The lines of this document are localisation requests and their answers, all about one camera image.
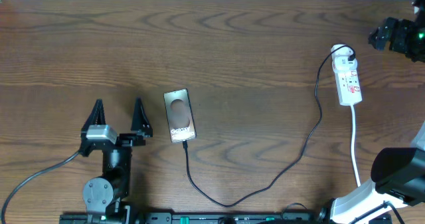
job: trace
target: plug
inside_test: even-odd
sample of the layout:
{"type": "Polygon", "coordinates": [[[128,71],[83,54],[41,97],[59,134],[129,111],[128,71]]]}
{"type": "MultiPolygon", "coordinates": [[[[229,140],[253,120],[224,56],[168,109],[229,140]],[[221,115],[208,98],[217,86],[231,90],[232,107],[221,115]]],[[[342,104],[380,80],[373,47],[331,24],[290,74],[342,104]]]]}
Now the plug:
{"type": "MultiPolygon", "coordinates": [[[[334,45],[331,51],[343,45],[334,45]]],[[[332,69],[335,73],[340,105],[350,106],[362,100],[359,76],[357,74],[357,59],[355,52],[349,47],[343,47],[332,54],[332,69]]]]}

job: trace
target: white cable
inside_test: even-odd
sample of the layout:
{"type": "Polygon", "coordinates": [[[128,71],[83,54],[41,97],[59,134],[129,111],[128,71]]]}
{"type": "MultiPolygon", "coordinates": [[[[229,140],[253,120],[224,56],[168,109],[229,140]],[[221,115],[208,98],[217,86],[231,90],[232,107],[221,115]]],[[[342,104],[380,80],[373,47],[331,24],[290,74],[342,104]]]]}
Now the white cable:
{"type": "Polygon", "coordinates": [[[353,131],[351,133],[351,161],[353,162],[353,169],[354,169],[354,176],[356,177],[357,187],[360,187],[360,177],[359,177],[359,171],[357,170],[357,163],[356,163],[356,157],[355,157],[355,138],[356,138],[356,113],[354,111],[353,104],[350,105],[351,108],[351,116],[353,121],[353,131]]]}

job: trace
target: green component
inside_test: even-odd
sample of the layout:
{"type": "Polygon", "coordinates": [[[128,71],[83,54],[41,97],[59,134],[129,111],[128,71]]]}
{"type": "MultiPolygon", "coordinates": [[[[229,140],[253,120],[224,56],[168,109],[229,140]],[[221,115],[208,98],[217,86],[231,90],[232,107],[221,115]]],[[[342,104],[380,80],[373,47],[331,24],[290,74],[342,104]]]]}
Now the green component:
{"type": "Polygon", "coordinates": [[[180,217],[180,224],[189,224],[188,217],[180,217]]]}

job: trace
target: power strip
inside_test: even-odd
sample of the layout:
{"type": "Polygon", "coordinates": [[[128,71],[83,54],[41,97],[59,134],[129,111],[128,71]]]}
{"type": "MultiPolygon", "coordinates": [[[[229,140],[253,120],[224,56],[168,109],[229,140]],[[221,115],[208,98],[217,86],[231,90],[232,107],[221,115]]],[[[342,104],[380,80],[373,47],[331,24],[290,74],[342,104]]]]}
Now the power strip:
{"type": "MultiPolygon", "coordinates": [[[[334,45],[331,51],[343,45],[334,45]]],[[[362,100],[359,76],[357,74],[357,59],[349,61],[353,51],[344,47],[332,54],[332,69],[337,81],[338,98],[340,105],[350,106],[362,100]]]]}

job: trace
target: wood grain surface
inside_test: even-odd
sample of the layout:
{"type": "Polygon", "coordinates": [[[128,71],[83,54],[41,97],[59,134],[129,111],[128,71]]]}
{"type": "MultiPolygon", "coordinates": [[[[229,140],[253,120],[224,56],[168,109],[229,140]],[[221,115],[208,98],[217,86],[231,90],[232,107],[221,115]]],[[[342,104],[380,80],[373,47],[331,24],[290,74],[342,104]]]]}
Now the wood grain surface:
{"type": "MultiPolygon", "coordinates": [[[[363,92],[357,160],[366,181],[377,153],[407,147],[425,120],[425,65],[367,44],[385,17],[413,19],[410,1],[3,0],[0,201],[78,149],[97,98],[106,122],[128,132],[140,96],[154,130],[133,151],[129,199],[141,209],[265,212],[293,202],[317,209],[356,188],[351,113],[338,103],[330,62],[319,84],[323,121],[302,161],[231,209],[188,182],[183,148],[167,133],[163,93],[189,89],[198,134],[189,142],[192,176],[211,197],[232,203],[296,159],[319,117],[317,69],[332,45],[349,44],[363,92]]],[[[94,152],[36,178],[13,198],[6,219],[57,223],[61,213],[84,211],[83,185],[101,174],[101,162],[94,152]]],[[[423,208],[400,214],[423,223],[423,208]]]]}

